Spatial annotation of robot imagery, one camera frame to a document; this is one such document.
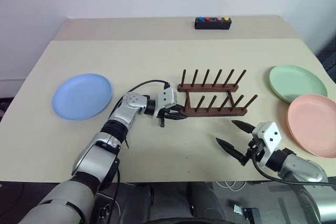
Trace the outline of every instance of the white wall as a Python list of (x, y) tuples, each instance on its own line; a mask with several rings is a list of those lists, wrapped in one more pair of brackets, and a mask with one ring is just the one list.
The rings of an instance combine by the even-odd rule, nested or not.
[(314, 52), (336, 31), (336, 0), (0, 0), (0, 79), (26, 77), (66, 17), (224, 14), (281, 15)]

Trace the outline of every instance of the black wire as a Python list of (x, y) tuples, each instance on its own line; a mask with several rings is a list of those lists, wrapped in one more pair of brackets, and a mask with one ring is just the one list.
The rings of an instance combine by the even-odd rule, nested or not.
[(6, 213), (10, 212), (19, 203), (19, 201), (20, 201), (20, 199), (22, 198), (22, 195), (23, 195), (24, 187), (25, 187), (25, 183), (22, 182), (22, 188), (21, 188), (21, 192), (20, 192), (19, 197), (17, 198), (15, 203), (8, 210), (6, 210), (6, 211), (4, 211), (0, 214), (0, 217), (5, 215)]
[(336, 187), (336, 184), (332, 184), (332, 183), (325, 183), (325, 182), (294, 182), (294, 181), (286, 181), (283, 179), (279, 179), (279, 178), (274, 178), (272, 176), (267, 175), (266, 173), (264, 173), (258, 166), (257, 164), (257, 160), (256, 160), (256, 153), (252, 154), (252, 161), (253, 161), (253, 165), (255, 167), (255, 169), (261, 174), (263, 175), (265, 178), (268, 178), (270, 180), (276, 181), (276, 182), (280, 182), (283, 184), (288, 184), (288, 185), (300, 185), (300, 186), (332, 186), (332, 187)]
[[(149, 81), (145, 81), (145, 82), (142, 82), (140, 83), (139, 85), (135, 86), (134, 88), (130, 89), (128, 92), (132, 92), (134, 91), (135, 89), (137, 89), (138, 87), (141, 87), (142, 85), (145, 85), (147, 83), (150, 83), (150, 82), (161, 82), (163, 83), (165, 86), (168, 86), (169, 85), (169, 82), (167, 81), (163, 81), (163, 80), (149, 80)], [(115, 104), (111, 114), (109, 115), (109, 117), (113, 114), (113, 112), (115, 111), (115, 109), (118, 107), (119, 103), (122, 101), (122, 97), (118, 100), (118, 102)]]
[(117, 193), (118, 193), (118, 189), (119, 189), (119, 184), (120, 184), (120, 171), (119, 171), (119, 168), (117, 168), (117, 176), (118, 176), (118, 182), (117, 182), (117, 187), (116, 187), (116, 191), (114, 193), (114, 197), (113, 197), (113, 200), (111, 201), (111, 211), (110, 211), (110, 215), (109, 215), (109, 218), (107, 220), (107, 224), (110, 223), (111, 221), (111, 217), (112, 217), (112, 213), (113, 213), (113, 208), (114, 208), (114, 205), (116, 203), (116, 200), (117, 200)]

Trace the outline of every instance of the beige table surface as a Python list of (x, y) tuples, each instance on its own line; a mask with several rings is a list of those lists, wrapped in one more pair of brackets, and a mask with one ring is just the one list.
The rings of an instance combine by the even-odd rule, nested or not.
[[(282, 135), (280, 147), (319, 163), (329, 176), (336, 175), (335, 159), (316, 157), (301, 149), (286, 126), (289, 104), (271, 91), (268, 75), (279, 64), (300, 65), (315, 73), (325, 84), (329, 98), (336, 100), (336, 85), (300, 39), (222, 39), (222, 40), (135, 40), (135, 41), (52, 41), (0, 123), (0, 180), (61, 182), (70, 177), (72, 164), (93, 135), (101, 129), (118, 98), (131, 87), (149, 79), (164, 79), (176, 88), (182, 70), (191, 81), (199, 69), (198, 81), (207, 68), (211, 81), (219, 68), (223, 82), (230, 69), (239, 84), (237, 98), (242, 103), (254, 94), (259, 97), (242, 117), (256, 125), (275, 121)], [(66, 79), (81, 73), (98, 73), (113, 84), (113, 100), (93, 118), (70, 122), (59, 118), (51, 108), (55, 89)], [(160, 84), (139, 88), (154, 95)], [(201, 94), (193, 95), (194, 103)], [(211, 99), (206, 96), (204, 104)], [(218, 94), (218, 105), (224, 94)], [(185, 94), (178, 93), (184, 103)], [(216, 143), (220, 137), (245, 152), (251, 139), (230, 120), (233, 118), (189, 118), (159, 121), (138, 116), (128, 135), (130, 149), (123, 144), (120, 171), (122, 182), (215, 181), (263, 179), (251, 162), (242, 167)]]

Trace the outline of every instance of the floor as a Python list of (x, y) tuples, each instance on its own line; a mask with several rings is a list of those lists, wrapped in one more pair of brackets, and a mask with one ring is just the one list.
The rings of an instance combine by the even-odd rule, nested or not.
[[(39, 201), (55, 187), (49, 183), (0, 183), (0, 223), (16, 224)], [(154, 188), (154, 205), (151, 209), (151, 220), (169, 217), (191, 217), (186, 195), (187, 183), (152, 183)], [(132, 193), (133, 185), (120, 184), (117, 197), (118, 204), (123, 208), (127, 196)], [(249, 223), (242, 216), (233, 212), (233, 205), (256, 207), (260, 211), (263, 223), (273, 224), (305, 224), (307, 223), (302, 208), (294, 192), (289, 186), (276, 182), (258, 185), (247, 183), (245, 187), (233, 192), (221, 188), (213, 183), (213, 188), (218, 197), (226, 219), (234, 223)], [(104, 191), (113, 196), (115, 185)], [(113, 211), (111, 223), (118, 223), (118, 210)]]

